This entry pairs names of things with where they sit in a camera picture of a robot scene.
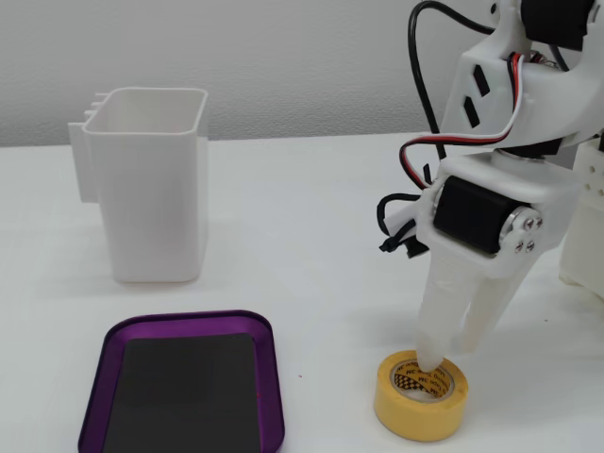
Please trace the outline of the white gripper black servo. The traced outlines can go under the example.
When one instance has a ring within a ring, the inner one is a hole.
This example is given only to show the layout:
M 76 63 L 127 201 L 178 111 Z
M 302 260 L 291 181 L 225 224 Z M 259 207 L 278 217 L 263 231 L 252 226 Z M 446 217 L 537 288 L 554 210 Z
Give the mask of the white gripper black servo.
M 537 259 L 561 243 L 579 192 L 571 170 L 544 159 L 477 153 L 446 159 L 430 187 L 402 197 L 389 249 L 431 252 L 415 335 L 422 371 L 441 365 L 468 307 L 459 346 L 479 348 Z

